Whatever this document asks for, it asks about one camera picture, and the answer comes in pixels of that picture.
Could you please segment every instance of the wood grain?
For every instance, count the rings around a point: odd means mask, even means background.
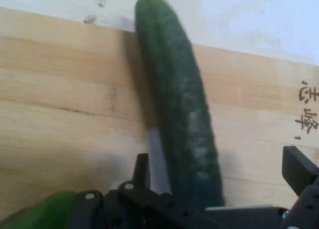
[[[156,126],[135,35],[4,8],[0,24],[0,217],[55,191],[105,193],[128,179]],[[319,114],[319,100],[298,99],[301,81],[319,88],[319,67],[193,47],[227,204],[290,207],[282,148],[318,161],[319,129],[295,120],[304,108]]]

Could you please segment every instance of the cucumber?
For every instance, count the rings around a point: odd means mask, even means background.
[[[164,0],[138,0],[135,12],[172,193],[200,210],[224,206],[217,151],[192,46]]]

